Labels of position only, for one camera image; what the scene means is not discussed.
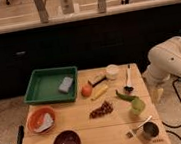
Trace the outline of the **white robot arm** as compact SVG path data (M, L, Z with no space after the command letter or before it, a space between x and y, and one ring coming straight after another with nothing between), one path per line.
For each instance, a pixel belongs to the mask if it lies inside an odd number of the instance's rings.
M174 36L155 45L148 52L149 65L142 74L154 104L163 95L161 84L171 75L181 77L181 37Z

